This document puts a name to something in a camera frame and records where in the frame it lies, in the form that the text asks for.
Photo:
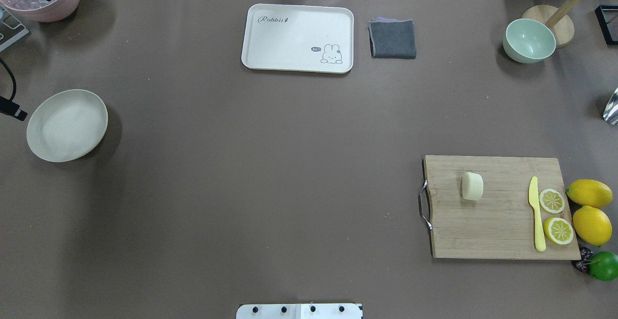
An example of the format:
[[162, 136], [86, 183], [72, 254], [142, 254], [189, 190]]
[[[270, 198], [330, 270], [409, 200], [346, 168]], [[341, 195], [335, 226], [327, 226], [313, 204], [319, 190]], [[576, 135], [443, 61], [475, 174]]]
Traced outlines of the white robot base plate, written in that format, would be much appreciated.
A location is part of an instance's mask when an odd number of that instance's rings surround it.
[[362, 319], [362, 305], [354, 303], [245, 304], [237, 319]]

